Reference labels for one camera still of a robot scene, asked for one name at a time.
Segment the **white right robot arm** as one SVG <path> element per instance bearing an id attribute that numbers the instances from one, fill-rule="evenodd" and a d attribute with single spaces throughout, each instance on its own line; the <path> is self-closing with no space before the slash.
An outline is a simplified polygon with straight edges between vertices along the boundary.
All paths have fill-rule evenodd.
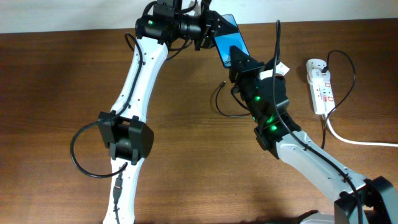
<path id="1" fill-rule="evenodd" d="M 330 202 L 334 213 L 313 210 L 300 223 L 397 223 L 397 191 L 384 177 L 368 179 L 318 147 L 287 113 L 283 78 L 261 78 L 265 64 L 230 48 L 229 79 L 245 101 L 257 126 L 259 145 L 298 170 Z"/>

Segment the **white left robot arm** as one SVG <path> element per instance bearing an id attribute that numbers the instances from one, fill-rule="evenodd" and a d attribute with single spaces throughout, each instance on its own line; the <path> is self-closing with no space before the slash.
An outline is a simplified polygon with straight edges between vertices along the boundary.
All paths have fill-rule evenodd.
<path id="1" fill-rule="evenodd" d="M 98 116 L 114 173 L 104 223 L 135 221 L 139 171 L 154 142 L 154 132 L 146 123 L 147 108 L 172 43 L 192 40 L 195 50 L 210 49 L 217 36 L 238 32 L 232 18 L 211 11 L 209 5 L 202 1 L 200 15 L 190 16 L 181 1 L 152 1 L 136 21 L 134 56 L 124 86 L 111 111 Z"/>

